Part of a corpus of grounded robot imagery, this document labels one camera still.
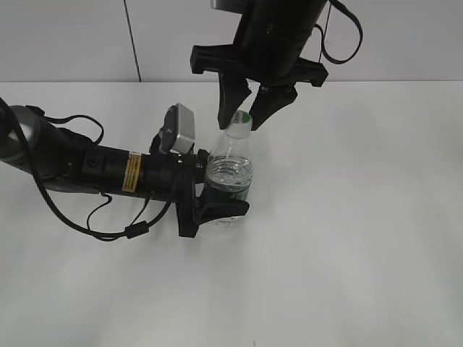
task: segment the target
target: bottle label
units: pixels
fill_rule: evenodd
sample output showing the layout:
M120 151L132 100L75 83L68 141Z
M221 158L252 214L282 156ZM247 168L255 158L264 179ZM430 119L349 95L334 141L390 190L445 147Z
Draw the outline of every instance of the bottle label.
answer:
M242 190L241 192L231 192L230 197L232 199L246 201L248 193L249 193L249 187L246 188L245 190Z
M208 179L204 182L204 189L208 192L208 197L212 200L226 200L226 199L236 199L246 201L247 195L249 193L250 186L247 186L243 190L238 192L226 192L224 190L218 189L213 184L209 182Z

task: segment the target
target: white table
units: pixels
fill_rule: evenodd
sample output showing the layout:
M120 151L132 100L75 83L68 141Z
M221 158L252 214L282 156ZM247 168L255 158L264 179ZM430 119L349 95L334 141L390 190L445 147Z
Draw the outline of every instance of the white table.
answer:
M254 135L245 222L196 239L177 236L171 208L146 236L96 241L0 165L0 346L463 346L463 82L297 89ZM9 83L0 95L94 116L104 145L127 150L146 153L177 102L195 112L197 149L218 135L214 83ZM52 196L81 224L104 201ZM120 231L142 204L117 197L93 225Z

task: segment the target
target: water bottle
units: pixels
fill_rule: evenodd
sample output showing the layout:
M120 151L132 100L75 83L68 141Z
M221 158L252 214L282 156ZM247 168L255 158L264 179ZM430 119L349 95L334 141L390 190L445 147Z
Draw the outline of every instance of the water bottle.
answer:
M237 111L209 155L206 184L233 199L246 200L251 185L251 128L251 116ZM222 218L216 224L229 226L238 219L240 217Z

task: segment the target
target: robotic arm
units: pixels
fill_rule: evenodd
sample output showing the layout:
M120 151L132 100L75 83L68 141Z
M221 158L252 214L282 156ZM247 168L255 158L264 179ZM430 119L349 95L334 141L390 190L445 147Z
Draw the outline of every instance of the robotic arm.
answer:
M337 0L333 6L357 18ZM296 82L320 87L328 76L322 64L300 58L326 0L212 0L217 9L242 13L236 37L231 45L195 46L191 55L192 71L218 72L220 106L218 123L225 129L234 112L249 96L247 79L261 84L250 110L253 130L279 109L294 102ZM358 23L360 43L362 29ZM332 59L322 44L322 52ZM332 59L335 64L345 61ZM88 137L53 124L75 118L94 121L102 134ZM195 122L193 112L181 104L172 106L159 133L153 138L149 154L100 145L103 127L89 116L52 119L35 106L9 107L0 99L0 160L32 174L47 205L70 228L101 241L128 239L149 232L174 203L179 235L195 237L199 225L211 220L245 215L249 204L207 189L197 197L195 185L204 182L208 153L193 150ZM73 223L54 204L47 190L67 193L126 195L164 201L161 212L152 221L132 223L124 231L102 233Z

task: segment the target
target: black cable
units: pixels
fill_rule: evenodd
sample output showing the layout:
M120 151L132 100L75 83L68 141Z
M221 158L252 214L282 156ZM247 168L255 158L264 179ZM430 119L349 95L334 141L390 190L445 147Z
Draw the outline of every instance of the black cable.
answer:
M96 209L94 209L92 212L90 212L88 214L88 217L87 217L87 229L88 230L92 230L92 228L90 227L90 218L92 218L92 215L93 213L95 213L96 211L100 210L101 208L111 204L111 202L113 201L113 197L111 195L107 195L107 193L105 192L100 192L101 196L102 197L105 197L107 199L107 201L101 205L99 205Z
M148 227L151 228L152 226L154 226L157 222L159 222L162 217L165 216L167 210L169 209L169 207L171 206L172 202L174 201L174 197L175 197L175 187L176 187L176 184L174 184L174 186L172 187L172 192L171 192L171 195L169 196L169 198L167 199L166 201L166 204L164 205L164 207L162 208L162 210L159 212L159 214L150 222L148 222Z
M90 116L86 116L85 114L76 114L75 116L70 116L70 117L66 117L66 118L51 118L51 117L46 117L46 116L42 116L46 121L49 121L50 123L52 124L66 124L68 122L70 122L71 120L73 119L78 119L78 118L82 118L82 119L87 119L89 121L92 121L93 123L95 123L96 125L99 126L99 128L101 129L101 133L100 133L100 136L98 137L98 139L96 139L95 141L93 141L93 144L96 146L96 145L99 145L101 143L101 141L103 140L103 136L104 136L104 128L103 128L103 125L101 125L101 123L99 121L97 121L96 119L90 117Z
M326 15L326 23L325 23L325 35L328 31L328 22L330 21L331 10L333 9L333 4L330 2L330 7L328 8L328 14ZM318 62L321 62L322 51L320 47L320 55L318 56Z
M145 199L145 203L143 204L142 210L137 214L137 216L135 217L135 219L130 223L131 226L133 226L133 225L135 224L135 222L137 221L137 219L140 218L140 216L142 215L142 213L145 212L146 207L148 206L149 203L150 203L150 198L147 197L147 198Z
M99 241L103 241L103 242L112 242L112 241L116 241L116 240L119 240L120 237L109 237L109 238L105 238L105 237L98 237L98 236L94 236L95 239L99 240Z
M339 2L338 0L329 0L329 1L330 1L330 4L332 4L335 9L337 9L342 14L347 16L351 21L353 21L353 23L355 24L355 26L359 30L359 37L360 37L359 38L359 44L358 44L357 48L355 49L354 53L349 58L347 58L345 60L338 60L338 59L335 59L332 56L330 56L330 54L326 51L326 47L325 47L326 36L325 36L325 33L323 32L323 29L321 28L321 26L319 24L315 24L315 26L314 26L317 29L319 29L319 31L320 31L320 34L321 34L321 51L323 53L323 56L326 58L326 60L328 60L332 64L338 64L338 65L345 64L348 61L350 61L352 58L354 58L357 55L358 51L360 50L360 46L362 45L362 42L363 42L362 25L360 24L360 21L355 16L355 14L350 12L341 2Z

